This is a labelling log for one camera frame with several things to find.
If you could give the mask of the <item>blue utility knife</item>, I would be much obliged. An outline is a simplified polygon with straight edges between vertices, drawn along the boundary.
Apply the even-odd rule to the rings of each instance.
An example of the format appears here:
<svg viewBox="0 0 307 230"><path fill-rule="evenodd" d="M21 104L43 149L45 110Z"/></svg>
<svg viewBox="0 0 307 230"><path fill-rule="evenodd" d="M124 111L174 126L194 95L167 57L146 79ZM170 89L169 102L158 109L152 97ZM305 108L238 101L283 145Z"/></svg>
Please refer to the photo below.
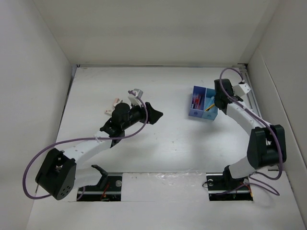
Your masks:
<svg viewBox="0 0 307 230"><path fill-rule="evenodd" d="M210 107L212 104L214 104L214 96L206 98L205 108Z"/></svg>

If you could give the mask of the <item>pink white mini stapler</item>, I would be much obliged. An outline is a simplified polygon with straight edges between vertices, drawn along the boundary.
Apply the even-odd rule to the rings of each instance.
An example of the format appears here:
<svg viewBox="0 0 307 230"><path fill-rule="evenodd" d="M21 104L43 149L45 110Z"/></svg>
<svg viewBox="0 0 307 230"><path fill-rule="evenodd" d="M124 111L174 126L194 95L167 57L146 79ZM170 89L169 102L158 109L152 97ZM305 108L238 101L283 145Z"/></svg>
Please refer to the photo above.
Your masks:
<svg viewBox="0 0 307 230"><path fill-rule="evenodd" d="M116 99L114 100L114 102L113 102L113 106L116 107L119 103L122 103L122 102L123 102L122 99L116 98Z"/></svg>

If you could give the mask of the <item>orange cap refill pen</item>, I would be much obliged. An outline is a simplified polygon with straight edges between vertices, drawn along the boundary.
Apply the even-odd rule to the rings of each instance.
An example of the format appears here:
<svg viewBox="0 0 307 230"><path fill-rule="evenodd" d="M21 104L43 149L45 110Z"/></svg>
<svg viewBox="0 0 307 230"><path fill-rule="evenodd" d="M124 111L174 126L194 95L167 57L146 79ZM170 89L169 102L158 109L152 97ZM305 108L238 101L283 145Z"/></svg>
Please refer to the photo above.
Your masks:
<svg viewBox="0 0 307 230"><path fill-rule="evenodd" d="M202 102L203 102L203 94L199 97L199 103L198 103L198 109L201 109L202 106Z"/></svg>

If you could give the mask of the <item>red gel pen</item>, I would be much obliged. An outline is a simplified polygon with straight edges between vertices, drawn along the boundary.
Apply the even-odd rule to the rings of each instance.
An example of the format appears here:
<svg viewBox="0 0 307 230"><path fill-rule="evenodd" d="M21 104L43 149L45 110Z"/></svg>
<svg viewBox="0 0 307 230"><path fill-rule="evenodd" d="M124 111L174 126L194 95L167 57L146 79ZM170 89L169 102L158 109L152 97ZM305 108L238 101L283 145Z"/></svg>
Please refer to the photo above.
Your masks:
<svg viewBox="0 0 307 230"><path fill-rule="evenodd" d="M197 94L197 95L196 95L196 99L195 99L194 109L198 109L199 97L200 97L200 95Z"/></svg>

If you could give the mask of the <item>pink ink clear pen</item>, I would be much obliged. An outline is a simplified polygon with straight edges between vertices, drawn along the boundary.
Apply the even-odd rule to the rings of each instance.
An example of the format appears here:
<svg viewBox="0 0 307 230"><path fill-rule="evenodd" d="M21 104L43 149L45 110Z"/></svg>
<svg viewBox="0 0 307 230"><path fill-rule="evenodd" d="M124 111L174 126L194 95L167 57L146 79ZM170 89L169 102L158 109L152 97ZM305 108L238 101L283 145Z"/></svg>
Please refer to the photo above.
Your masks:
<svg viewBox="0 0 307 230"><path fill-rule="evenodd" d="M196 99L196 94L193 94L193 96L192 96L192 102L191 102L191 109L194 109L195 99Z"/></svg>

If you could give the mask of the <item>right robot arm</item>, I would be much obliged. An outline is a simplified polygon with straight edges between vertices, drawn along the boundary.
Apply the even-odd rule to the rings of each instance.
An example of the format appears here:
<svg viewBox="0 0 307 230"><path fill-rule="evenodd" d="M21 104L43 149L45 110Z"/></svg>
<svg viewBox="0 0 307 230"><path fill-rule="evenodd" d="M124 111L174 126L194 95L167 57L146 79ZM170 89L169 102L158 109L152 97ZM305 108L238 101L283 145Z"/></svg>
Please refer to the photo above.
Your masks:
<svg viewBox="0 0 307 230"><path fill-rule="evenodd" d="M234 92L229 79L215 80L214 89L215 106L236 121L249 135L246 156L225 167L223 186L232 189L258 169L283 166L287 159L284 128L262 120L247 109L243 99Z"/></svg>

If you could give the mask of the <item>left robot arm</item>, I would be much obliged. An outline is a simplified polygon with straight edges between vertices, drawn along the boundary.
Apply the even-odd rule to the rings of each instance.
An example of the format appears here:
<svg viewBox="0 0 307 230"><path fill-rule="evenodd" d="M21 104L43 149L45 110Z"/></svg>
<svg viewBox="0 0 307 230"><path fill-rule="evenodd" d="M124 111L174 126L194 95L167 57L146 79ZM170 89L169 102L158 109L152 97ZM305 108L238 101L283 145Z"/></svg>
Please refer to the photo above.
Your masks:
<svg viewBox="0 0 307 230"><path fill-rule="evenodd" d="M46 155L35 182L56 200L65 198L72 189L93 186L102 190L107 185L108 173L98 165L88 169L81 166L98 153L108 150L125 137L125 130L141 122L155 124L163 113L145 105L116 105L111 117L91 140L84 140L66 150L52 148Z"/></svg>

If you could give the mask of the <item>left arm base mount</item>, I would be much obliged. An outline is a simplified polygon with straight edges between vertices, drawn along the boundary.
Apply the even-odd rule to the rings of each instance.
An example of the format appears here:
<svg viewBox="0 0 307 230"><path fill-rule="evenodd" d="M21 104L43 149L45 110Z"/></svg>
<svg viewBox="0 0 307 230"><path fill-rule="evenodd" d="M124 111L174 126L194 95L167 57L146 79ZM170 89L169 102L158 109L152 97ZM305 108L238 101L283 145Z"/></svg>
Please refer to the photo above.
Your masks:
<svg viewBox="0 0 307 230"><path fill-rule="evenodd" d="M123 174L119 172L108 173L98 165L83 169L77 182L83 179L82 186L78 188L76 200L78 202L119 202Z"/></svg>

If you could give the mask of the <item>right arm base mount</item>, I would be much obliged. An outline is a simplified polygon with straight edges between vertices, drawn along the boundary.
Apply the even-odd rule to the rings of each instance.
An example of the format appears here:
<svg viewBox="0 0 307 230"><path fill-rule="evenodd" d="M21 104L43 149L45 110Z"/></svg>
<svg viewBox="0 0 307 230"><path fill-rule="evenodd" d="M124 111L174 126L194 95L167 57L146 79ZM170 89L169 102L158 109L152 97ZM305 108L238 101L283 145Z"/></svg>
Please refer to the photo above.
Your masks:
<svg viewBox="0 0 307 230"><path fill-rule="evenodd" d="M206 173L202 187L208 190L210 201L253 201L247 177L228 179L222 173Z"/></svg>

